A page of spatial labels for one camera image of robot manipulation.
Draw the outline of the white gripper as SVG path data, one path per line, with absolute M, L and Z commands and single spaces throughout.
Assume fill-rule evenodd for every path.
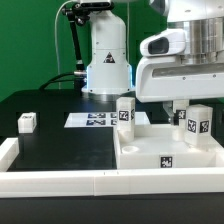
M 136 96 L 141 102 L 164 102 L 176 124 L 172 100 L 224 97 L 224 63 L 182 65 L 178 56 L 143 57 L 136 70 Z

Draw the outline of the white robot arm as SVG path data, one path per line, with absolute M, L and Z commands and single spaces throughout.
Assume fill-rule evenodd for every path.
M 124 22 L 113 0 L 70 0 L 70 26 L 91 22 L 92 60 L 82 92 L 107 98 L 134 91 L 141 102 L 161 102 L 172 123 L 187 117 L 191 99 L 224 96 L 224 0 L 149 0 L 167 28 L 140 43 L 142 55 L 131 80 Z

